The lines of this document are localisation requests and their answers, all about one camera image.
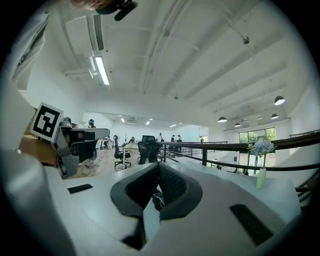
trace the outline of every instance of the vase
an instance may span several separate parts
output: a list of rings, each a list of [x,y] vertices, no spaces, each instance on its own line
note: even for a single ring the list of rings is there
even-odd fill
[[[260,168],[258,178],[256,179],[256,188],[258,190],[261,190],[264,187],[266,176],[267,176],[266,168]]]

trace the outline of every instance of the floor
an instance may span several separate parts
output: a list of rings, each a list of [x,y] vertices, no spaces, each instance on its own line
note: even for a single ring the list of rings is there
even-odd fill
[[[89,166],[78,166],[77,173],[67,179],[74,179],[79,177],[98,176],[103,174],[112,173],[123,169],[123,165],[119,164],[115,167],[115,162],[120,159],[114,157],[115,149],[103,149],[98,150],[97,158],[95,161],[90,161]],[[131,158],[128,158],[128,162],[131,162],[131,166],[127,164],[127,169],[138,164],[139,151],[130,151]]]

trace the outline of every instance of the flower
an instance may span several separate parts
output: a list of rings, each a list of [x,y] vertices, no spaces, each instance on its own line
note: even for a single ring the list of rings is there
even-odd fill
[[[275,146],[274,144],[264,138],[259,138],[258,141],[252,145],[252,144],[248,144],[248,150],[250,150],[250,152],[255,155],[256,157],[260,157],[262,158],[264,155],[272,152],[275,150]]]

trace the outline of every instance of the air conditioner vent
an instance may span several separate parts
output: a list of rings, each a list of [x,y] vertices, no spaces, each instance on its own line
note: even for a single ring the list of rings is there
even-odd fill
[[[93,20],[94,20],[94,30],[95,30],[95,37],[98,45],[98,50],[102,51],[105,47],[104,47],[104,41],[103,41],[102,31],[101,31],[100,15],[94,15]]]

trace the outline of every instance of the black slot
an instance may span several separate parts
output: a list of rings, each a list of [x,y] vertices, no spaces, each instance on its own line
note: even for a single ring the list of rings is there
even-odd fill
[[[80,185],[80,186],[69,187],[68,190],[69,190],[70,194],[74,194],[74,193],[78,193],[78,192],[88,190],[91,188],[93,188],[93,186],[91,186],[90,184],[84,184],[84,185]]]
[[[230,207],[230,210],[256,246],[273,236],[266,226],[244,204],[235,204]]]

